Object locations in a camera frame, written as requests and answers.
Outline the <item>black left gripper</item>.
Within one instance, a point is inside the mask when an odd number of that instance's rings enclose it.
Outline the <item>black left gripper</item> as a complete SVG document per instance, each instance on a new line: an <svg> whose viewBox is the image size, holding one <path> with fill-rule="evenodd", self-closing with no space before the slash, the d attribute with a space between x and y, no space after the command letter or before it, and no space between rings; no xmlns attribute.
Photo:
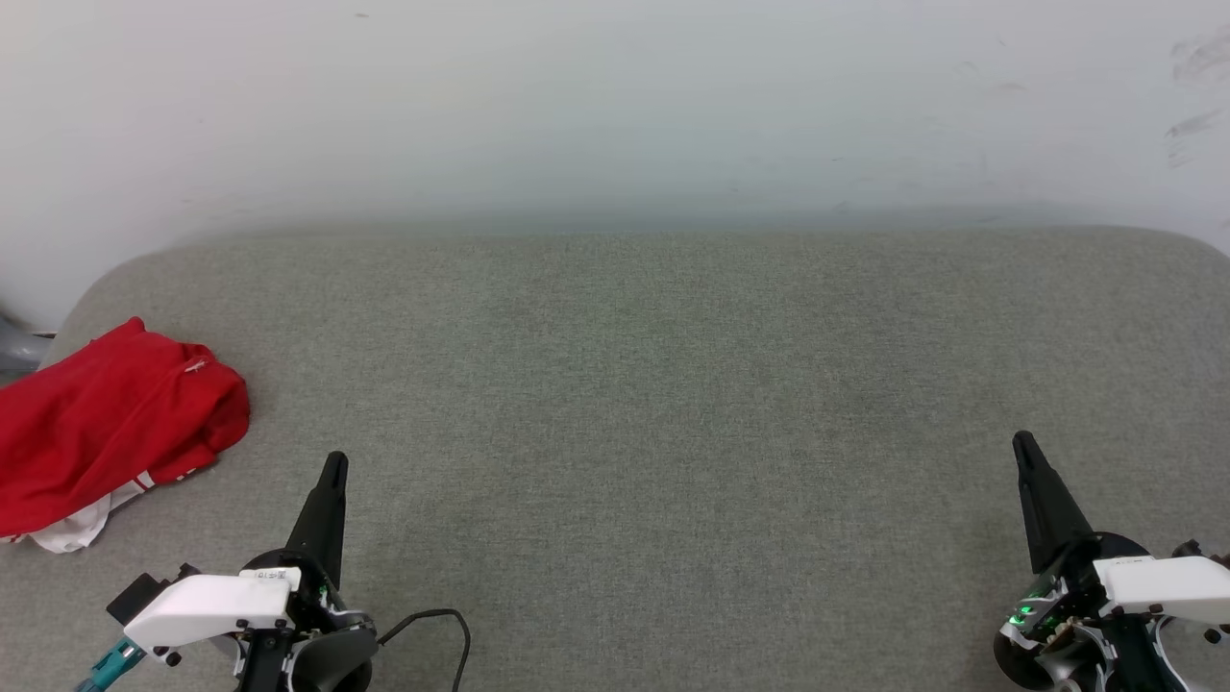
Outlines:
<svg viewBox="0 0 1230 692"><path fill-rule="evenodd" d="M295 576L282 631L312 638L335 631L364 631L378 635L374 619L360 608L349 608L341 596L344 556L346 489L351 460L330 452L316 486L308 493L287 548L256 556L244 565L252 576L280 570Z"/></svg>

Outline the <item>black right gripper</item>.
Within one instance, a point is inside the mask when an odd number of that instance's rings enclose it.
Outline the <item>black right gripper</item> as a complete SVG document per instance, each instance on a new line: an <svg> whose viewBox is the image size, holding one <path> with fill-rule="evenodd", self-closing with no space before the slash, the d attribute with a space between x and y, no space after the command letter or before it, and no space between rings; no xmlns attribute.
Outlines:
<svg viewBox="0 0 1230 692"><path fill-rule="evenodd" d="M1146 560L1141 545L1111 531L1093 531L1066 483L1050 467L1031 431L1016 431L1018 498L1034 580L998 632L998 665L1041 666L1073 624L1098 621L1106 590L1095 563Z"/></svg>

